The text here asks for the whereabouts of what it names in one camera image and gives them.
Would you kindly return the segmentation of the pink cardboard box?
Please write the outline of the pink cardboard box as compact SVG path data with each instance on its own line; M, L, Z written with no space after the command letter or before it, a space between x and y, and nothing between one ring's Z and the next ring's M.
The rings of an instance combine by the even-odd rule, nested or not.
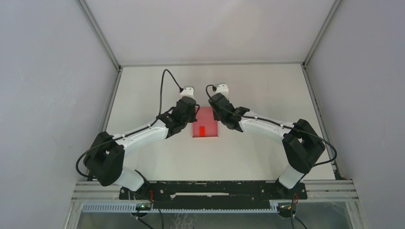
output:
M196 122L192 124L192 136L199 138L200 126L205 127L205 137L218 137L218 122L214 119L213 109L210 106L201 107L196 114Z

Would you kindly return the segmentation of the small orange block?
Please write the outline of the small orange block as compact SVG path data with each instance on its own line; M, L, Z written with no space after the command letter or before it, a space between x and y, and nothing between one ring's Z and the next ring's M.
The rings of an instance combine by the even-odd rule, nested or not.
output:
M206 131L204 126L200 126L199 128L199 136L200 137L205 137L206 136Z

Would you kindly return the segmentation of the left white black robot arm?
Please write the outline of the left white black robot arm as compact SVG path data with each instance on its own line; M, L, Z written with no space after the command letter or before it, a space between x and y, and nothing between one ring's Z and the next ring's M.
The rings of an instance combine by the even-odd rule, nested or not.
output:
M136 150L180 133L195 122L198 105L194 98L183 96L174 107L156 119L129 133L99 133L89 150L83 153L84 166L101 186L116 184L125 187L138 199L149 194L147 180L136 170L124 167L124 159Z

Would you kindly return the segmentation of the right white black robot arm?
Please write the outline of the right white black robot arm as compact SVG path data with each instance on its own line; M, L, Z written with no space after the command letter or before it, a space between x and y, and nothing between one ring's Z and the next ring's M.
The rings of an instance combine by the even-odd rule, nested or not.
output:
M288 165L277 179L276 192L281 198L294 194L295 185L311 171L325 151L323 139L304 119L285 123L257 116L248 108L234 107L222 93L209 96L208 102L215 120L228 129L266 136L283 146Z

